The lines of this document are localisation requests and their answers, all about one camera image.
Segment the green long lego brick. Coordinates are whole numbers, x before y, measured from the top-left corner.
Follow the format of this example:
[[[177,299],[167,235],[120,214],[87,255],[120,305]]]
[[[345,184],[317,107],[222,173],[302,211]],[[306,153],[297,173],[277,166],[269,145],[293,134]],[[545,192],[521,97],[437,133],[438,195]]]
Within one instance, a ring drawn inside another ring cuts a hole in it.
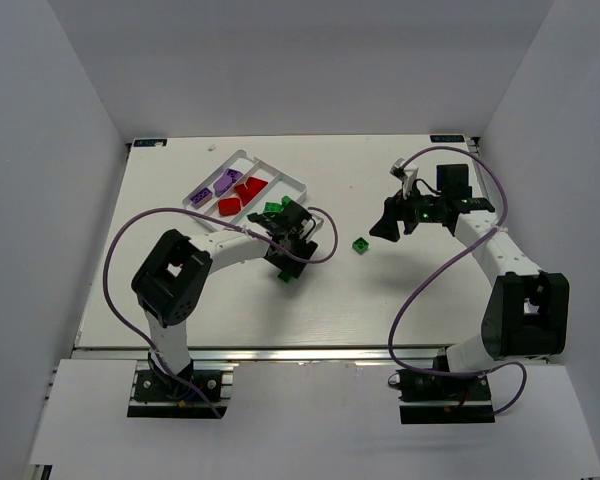
[[[281,271],[278,275],[277,278],[285,283],[289,283],[291,281],[296,280],[296,277],[290,273]]]

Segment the red lego brick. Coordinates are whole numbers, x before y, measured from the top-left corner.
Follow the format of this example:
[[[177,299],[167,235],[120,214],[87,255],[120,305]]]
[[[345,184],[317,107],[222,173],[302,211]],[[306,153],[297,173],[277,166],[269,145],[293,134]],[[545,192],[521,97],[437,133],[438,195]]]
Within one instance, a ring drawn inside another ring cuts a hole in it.
[[[246,182],[245,182],[245,186],[247,188],[247,191],[249,192],[249,194],[251,196],[256,196],[267,185],[268,185],[267,181],[262,180],[262,179],[257,178],[257,177],[249,177],[246,180]]]
[[[241,201],[243,207],[246,207],[253,199],[253,194],[245,184],[237,184],[234,186],[234,192]]]

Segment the red rounded lego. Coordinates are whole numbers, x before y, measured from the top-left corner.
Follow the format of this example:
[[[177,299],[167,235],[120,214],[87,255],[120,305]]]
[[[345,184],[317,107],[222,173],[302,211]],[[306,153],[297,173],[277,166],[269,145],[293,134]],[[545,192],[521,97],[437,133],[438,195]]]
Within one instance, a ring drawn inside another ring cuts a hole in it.
[[[238,214],[241,211],[241,200],[237,197],[221,199],[217,203],[218,213],[222,217],[228,217]]]

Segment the purple arched lego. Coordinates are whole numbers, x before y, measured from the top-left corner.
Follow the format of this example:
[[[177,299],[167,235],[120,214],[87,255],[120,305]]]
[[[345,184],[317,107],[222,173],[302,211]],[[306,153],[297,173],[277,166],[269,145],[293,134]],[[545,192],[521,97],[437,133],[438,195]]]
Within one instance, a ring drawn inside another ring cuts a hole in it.
[[[229,177],[233,182],[236,182],[239,178],[243,176],[243,173],[234,169],[226,169],[224,171],[224,175]]]

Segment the purple rounded lego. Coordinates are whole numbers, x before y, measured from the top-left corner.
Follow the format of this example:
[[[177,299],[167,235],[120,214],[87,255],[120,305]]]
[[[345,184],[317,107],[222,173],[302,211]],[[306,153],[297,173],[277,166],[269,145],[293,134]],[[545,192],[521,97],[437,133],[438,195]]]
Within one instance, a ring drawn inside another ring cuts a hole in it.
[[[233,178],[230,175],[222,175],[214,184],[214,193],[216,196],[222,196],[233,185]]]

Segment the purple lego brick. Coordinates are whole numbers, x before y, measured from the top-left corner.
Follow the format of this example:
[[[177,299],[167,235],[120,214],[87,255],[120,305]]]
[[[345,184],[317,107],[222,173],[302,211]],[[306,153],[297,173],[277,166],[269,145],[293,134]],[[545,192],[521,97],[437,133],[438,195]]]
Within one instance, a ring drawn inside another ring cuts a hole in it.
[[[213,198],[213,192],[208,188],[203,188],[190,196],[189,200],[194,208],[205,205]]]

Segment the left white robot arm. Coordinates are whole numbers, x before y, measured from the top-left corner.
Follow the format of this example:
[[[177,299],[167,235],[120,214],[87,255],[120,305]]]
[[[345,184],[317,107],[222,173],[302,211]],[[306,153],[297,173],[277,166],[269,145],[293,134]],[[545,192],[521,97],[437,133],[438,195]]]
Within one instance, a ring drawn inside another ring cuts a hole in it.
[[[152,368],[178,383],[192,377],[186,321],[196,308],[207,278],[250,260],[264,259],[282,276],[297,279],[317,249],[319,228],[311,213],[290,201],[279,212],[253,213],[248,220],[265,232],[245,228],[186,236],[165,232],[134,275],[131,288],[149,323]]]

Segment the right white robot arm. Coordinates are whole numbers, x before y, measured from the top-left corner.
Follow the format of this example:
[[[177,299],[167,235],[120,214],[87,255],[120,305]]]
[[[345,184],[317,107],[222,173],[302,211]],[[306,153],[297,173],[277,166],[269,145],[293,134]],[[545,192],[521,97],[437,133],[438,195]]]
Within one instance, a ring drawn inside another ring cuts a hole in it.
[[[423,223],[440,224],[473,256],[491,286],[480,330],[445,348],[433,370],[467,377],[494,370],[506,360],[548,357],[564,351],[570,285],[531,261],[499,224],[493,205],[477,197],[465,164],[439,165],[437,186],[419,191],[418,171],[403,162],[390,170],[401,189],[384,202],[374,237],[396,242]]]

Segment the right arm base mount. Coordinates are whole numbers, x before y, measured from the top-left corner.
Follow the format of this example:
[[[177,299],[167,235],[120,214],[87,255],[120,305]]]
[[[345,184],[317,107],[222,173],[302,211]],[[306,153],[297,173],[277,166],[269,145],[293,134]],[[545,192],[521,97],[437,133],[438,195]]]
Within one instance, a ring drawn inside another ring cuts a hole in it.
[[[495,422],[485,378],[449,378],[397,370],[387,380],[399,393],[402,425],[460,425]]]

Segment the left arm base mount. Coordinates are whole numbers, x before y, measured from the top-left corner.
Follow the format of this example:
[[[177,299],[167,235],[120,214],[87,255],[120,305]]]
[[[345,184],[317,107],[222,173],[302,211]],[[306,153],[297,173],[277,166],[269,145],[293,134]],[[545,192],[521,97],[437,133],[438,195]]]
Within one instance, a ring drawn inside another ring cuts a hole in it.
[[[189,386],[154,372],[148,364],[136,367],[127,406],[128,418],[221,419],[228,408],[232,376],[222,370],[192,370],[189,382],[212,407]]]

